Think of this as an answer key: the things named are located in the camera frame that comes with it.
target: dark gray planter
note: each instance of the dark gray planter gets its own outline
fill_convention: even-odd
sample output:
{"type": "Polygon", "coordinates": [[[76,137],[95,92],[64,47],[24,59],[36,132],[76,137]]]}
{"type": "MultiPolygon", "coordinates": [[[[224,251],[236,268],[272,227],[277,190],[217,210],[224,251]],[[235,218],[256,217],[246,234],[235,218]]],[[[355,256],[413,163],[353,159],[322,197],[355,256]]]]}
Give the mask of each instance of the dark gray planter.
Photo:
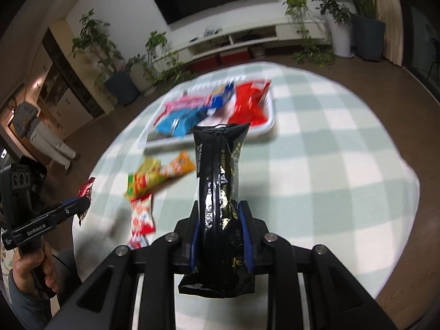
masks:
{"type": "Polygon", "coordinates": [[[120,69],[113,74],[104,85],[122,106],[133,103],[139,96],[139,90],[125,69],[120,69]]]}
{"type": "Polygon", "coordinates": [[[356,54],[366,61],[379,62],[384,52],[385,23],[373,18],[353,15],[356,54]]]}

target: red box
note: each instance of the red box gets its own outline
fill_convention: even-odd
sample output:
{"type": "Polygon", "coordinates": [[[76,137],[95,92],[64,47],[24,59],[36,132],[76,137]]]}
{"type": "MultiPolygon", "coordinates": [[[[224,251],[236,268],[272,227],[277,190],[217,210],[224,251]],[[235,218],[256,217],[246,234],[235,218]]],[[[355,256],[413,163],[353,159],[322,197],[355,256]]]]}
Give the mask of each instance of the red box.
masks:
{"type": "Polygon", "coordinates": [[[214,69],[215,67],[218,67],[219,65],[219,58],[218,55],[215,54],[213,56],[204,57],[201,59],[196,60],[195,62],[191,63],[190,68],[193,72],[203,72],[208,69],[214,69]]]}
{"type": "Polygon", "coordinates": [[[220,53],[220,62],[222,65],[241,63],[248,61],[249,59],[250,53],[247,47],[220,53]]]}

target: white tv cabinet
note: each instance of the white tv cabinet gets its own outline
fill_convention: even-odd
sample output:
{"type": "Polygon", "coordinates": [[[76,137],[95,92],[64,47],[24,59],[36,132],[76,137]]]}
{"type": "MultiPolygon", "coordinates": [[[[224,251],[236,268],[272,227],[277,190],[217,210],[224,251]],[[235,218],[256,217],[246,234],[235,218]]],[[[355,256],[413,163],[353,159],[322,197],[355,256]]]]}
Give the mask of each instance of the white tv cabinet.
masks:
{"type": "MultiPolygon", "coordinates": [[[[305,21],[312,39],[323,43],[326,39],[326,27],[322,21],[305,21]]],[[[212,54],[278,41],[298,41],[301,39],[300,25],[289,23],[287,17],[256,21],[225,28],[222,32],[208,37],[201,37],[193,42],[185,42],[171,47],[178,52],[179,61],[189,63],[212,54]]]]}

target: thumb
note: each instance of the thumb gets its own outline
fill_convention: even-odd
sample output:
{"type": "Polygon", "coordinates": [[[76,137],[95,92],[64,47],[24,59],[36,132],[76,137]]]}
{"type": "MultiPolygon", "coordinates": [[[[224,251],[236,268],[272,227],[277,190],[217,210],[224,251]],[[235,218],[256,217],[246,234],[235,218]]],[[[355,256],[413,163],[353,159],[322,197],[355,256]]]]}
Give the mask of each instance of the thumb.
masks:
{"type": "Polygon", "coordinates": [[[30,272],[37,266],[39,266],[44,258],[45,254],[43,253],[43,250],[38,248],[34,251],[26,254],[20,254],[20,252],[16,252],[17,259],[15,262],[15,271],[21,274],[30,272]]]}

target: curtain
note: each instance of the curtain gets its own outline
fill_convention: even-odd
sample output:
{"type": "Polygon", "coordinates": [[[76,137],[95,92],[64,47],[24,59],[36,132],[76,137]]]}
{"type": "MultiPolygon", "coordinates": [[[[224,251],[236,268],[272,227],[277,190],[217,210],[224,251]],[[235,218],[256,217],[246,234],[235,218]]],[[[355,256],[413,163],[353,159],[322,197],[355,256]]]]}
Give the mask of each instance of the curtain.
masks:
{"type": "Polygon", "coordinates": [[[398,66],[403,59],[403,19],[400,0],[378,0],[378,19],[385,23],[384,57],[398,66]]]}

